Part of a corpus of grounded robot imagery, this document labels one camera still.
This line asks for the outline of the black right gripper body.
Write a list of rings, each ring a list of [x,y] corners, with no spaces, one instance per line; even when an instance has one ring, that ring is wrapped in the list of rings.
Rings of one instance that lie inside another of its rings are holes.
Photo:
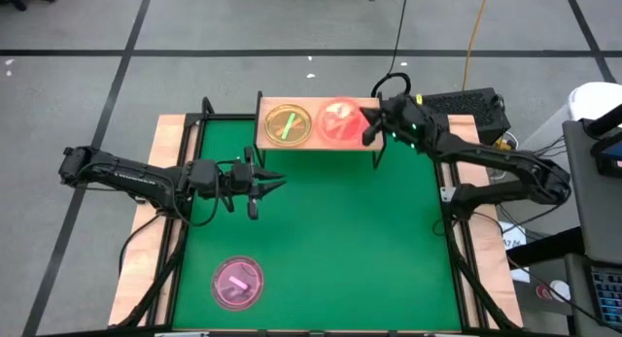
[[[373,129],[369,124],[363,131],[363,145],[370,146],[379,132],[389,133],[396,141],[403,142],[411,148],[420,148],[427,135],[431,115],[419,106],[414,98],[407,94],[399,94],[380,102],[385,112],[382,129]]]

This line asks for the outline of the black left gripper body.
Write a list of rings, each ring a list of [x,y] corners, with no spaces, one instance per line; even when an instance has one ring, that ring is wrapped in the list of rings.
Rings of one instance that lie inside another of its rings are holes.
[[[230,191],[235,195],[248,196],[247,210],[250,219],[259,218],[259,190],[255,182],[254,167],[254,150],[246,147],[243,157],[236,159],[230,168]]]

